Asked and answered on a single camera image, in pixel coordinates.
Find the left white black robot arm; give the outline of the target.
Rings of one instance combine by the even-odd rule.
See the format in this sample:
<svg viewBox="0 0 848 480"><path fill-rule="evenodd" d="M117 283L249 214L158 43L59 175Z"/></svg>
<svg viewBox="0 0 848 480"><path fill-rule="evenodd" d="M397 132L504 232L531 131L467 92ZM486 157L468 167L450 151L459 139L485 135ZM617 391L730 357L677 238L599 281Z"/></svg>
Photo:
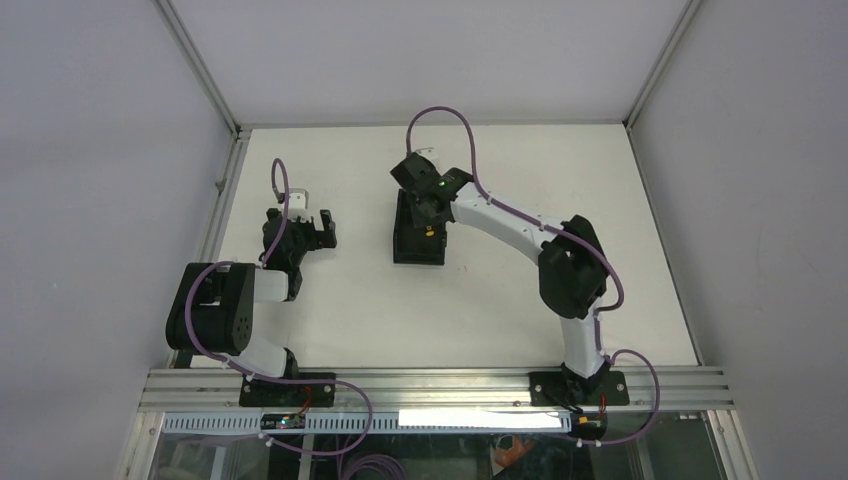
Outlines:
<svg viewBox="0 0 848 480"><path fill-rule="evenodd" d="M257 303L294 301L303 283L306 254L337 247L336 224L327 209L320 221L277 208L266 212L259 263L189 263L166 320L168 346L204 355L260 379L263 394L277 406L294 403L301 392L294 353L260 336L254 328Z"/></svg>

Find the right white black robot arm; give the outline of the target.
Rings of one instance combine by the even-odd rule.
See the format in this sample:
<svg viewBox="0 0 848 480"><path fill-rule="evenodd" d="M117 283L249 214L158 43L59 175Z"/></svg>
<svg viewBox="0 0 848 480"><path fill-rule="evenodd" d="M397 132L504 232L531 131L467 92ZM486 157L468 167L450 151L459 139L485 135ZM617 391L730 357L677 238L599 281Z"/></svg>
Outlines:
<svg viewBox="0 0 848 480"><path fill-rule="evenodd" d="M598 316L610 275L592 224L514 209L481 192L471 173L444 173L412 152L390 171L418 228L447 222L482 231L514 248L537 268L539 295L561 321L564 390L575 404L588 405L604 389L610 369L600 340Z"/></svg>

